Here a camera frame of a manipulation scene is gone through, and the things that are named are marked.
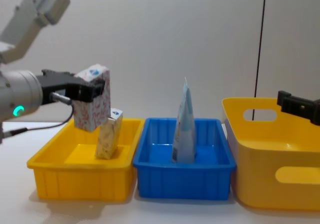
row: basket handle hole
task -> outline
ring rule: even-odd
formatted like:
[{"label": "basket handle hole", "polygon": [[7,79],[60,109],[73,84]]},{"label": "basket handle hole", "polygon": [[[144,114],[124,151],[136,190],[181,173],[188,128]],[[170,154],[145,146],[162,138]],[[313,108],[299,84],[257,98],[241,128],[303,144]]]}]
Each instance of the basket handle hole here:
[{"label": "basket handle hole", "polygon": [[252,121],[254,111],[254,120],[260,122],[273,122],[277,119],[277,113],[275,110],[264,110],[264,109],[248,109],[243,113],[243,118],[246,121]]},{"label": "basket handle hole", "polygon": [[320,168],[283,166],[275,172],[275,178],[285,184],[320,185]]}]

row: green led light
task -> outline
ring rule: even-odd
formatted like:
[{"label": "green led light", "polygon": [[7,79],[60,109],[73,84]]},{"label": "green led light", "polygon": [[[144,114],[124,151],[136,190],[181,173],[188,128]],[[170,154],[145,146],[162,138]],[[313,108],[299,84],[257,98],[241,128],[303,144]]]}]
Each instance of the green led light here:
[{"label": "green led light", "polygon": [[24,112],[25,111],[25,108],[22,106],[22,105],[18,105],[14,110],[13,110],[13,115],[15,116],[15,117],[18,117],[18,116],[20,116],[20,113],[22,112]]}]

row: plastic tray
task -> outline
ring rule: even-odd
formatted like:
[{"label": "plastic tray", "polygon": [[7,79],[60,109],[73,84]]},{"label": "plastic tray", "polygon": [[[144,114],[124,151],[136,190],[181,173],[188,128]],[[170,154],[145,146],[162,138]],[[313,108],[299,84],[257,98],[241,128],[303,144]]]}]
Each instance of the plastic tray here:
[{"label": "plastic tray", "polygon": [[[223,107],[238,199],[262,209],[320,210],[320,126],[281,112],[276,98],[227,98]],[[273,110],[276,119],[245,120],[246,110]]]},{"label": "plastic tray", "polygon": [[99,128],[86,132],[70,121],[28,162],[39,198],[124,201],[134,183],[133,156],[144,120],[124,119],[110,160],[95,158]]},{"label": "plastic tray", "polygon": [[236,164],[221,122],[196,119],[195,163],[172,163],[175,118],[145,122],[133,165],[144,198],[227,200]]}]

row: black cable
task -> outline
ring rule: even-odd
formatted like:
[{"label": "black cable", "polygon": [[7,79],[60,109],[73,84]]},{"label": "black cable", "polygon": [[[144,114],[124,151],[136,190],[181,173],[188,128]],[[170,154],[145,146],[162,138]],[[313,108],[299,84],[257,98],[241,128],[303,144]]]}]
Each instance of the black cable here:
[{"label": "black cable", "polygon": [[57,127],[62,126],[63,124],[66,124],[68,121],[70,121],[70,119],[72,118],[72,116],[74,115],[74,112],[75,112],[74,106],[71,105],[71,107],[72,107],[71,114],[69,115],[69,117],[64,122],[61,122],[61,123],[56,124],[56,125],[43,126],[43,127],[34,127],[34,128],[30,128],[30,129],[28,128],[27,130],[28,131],[44,130],[44,129],[49,129],[49,128],[57,128]]},{"label": "black cable", "polygon": [[[256,65],[256,77],[255,77],[255,87],[254,87],[254,97],[255,98],[257,97],[257,88],[258,88],[258,76],[259,76],[259,66],[260,66],[262,32],[263,32],[263,29],[264,29],[264,20],[265,20],[265,7],[266,7],[266,0],[263,0],[261,30],[260,30],[260,41],[259,41],[259,51],[258,51],[258,63]],[[255,110],[253,110],[253,112],[252,112],[252,121],[254,119],[255,119]]]},{"label": "black cable", "polygon": [[13,137],[15,135],[21,134],[21,133],[25,133],[28,131],[36,131],[36,130],[44,130],[44,129],[50,129],[50,128],[57,128],[60,127],[64,124],[66,124],[68,121],[70,121],[70,119],[72,118],[72,116],[74,115],[75,112],[75,107],[73,105],[71,105],[72,107],[72,111],[70,116],[62,123],[56,124],[56,125],[50,125],[50,126],[42,126],[42,127],[34,127],[34,128],[19,128],[19,129],[15,129],[15,130],[9,130],[3,133],[3,138],[9,138],[9,137]]}]

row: carton logo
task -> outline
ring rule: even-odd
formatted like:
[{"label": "carton logo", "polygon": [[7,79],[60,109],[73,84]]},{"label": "carton logo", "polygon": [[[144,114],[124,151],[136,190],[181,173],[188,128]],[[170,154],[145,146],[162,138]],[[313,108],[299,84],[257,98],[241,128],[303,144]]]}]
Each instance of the carton logo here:
[{"label": "carton logo", "polygon": [[90,70],[90,74],[93,76],[97,76],[97,75],[99,75],[99,71],[97,69]]}]

